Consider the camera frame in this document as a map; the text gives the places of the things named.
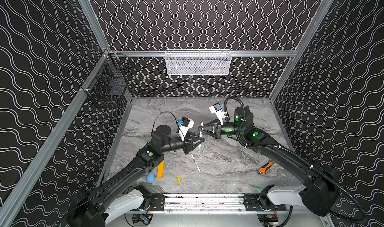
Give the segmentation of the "white pen green tip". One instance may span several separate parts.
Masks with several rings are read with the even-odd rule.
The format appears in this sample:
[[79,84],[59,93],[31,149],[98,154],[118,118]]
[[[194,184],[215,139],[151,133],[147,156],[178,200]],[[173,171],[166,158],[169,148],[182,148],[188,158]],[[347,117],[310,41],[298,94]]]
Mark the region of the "white pen green tip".
[[[201,126],[203,126],[204,122],[201,122]],[[202,132],[200,131],[199,137],[202,138]],[[199,144],[198,149],[201,149],[201,144]]]

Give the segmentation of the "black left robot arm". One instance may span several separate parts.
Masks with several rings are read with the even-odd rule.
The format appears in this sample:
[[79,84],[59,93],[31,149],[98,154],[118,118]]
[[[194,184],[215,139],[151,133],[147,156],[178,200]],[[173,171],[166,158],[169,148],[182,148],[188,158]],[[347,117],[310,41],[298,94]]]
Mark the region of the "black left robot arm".
[[188,154],[205,140],[194,133],[187,133],[184,138],[172,136],[167,125],[158,126],[151,136],[151,141],[112,178],[85,194],[78,192],[72,196],[65,217],[71,227],[104,227],[130,210],[148,211],[153,204],[147,189],[136,187],[126,195],[123,192],[156,168],[164,160],[165,152],[182,149]]

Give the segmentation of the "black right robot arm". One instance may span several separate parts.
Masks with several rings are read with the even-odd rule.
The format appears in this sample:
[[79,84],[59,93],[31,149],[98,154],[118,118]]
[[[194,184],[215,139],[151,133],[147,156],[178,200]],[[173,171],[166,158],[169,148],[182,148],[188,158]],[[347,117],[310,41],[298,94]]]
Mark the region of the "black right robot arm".
[[[301,182],[297,188],[282,188],[274,185],[264,188],[259,200],[262,209],[271,209],[272,206],[277,205],[304,206],[320,217],[332,214],[353,224],[366,222],[367,213],[363,206],[342,187],[335,169],[307,161],[295,151],[281,145],[266,131],[256,127],[254,114],[238,97],[234,100],[239,103],[239,107],[234,110],[234,117],[231,118],[228,112],[229,100],[228,97],[223,104],[216,103],[210,107],[211,113],[217,118],[201,125],[199,131],[215,139],[228,136],[244,148],[268,157]],[[342,194],[355,204],[361,217],[356,219],[332,211],[333,205]]]

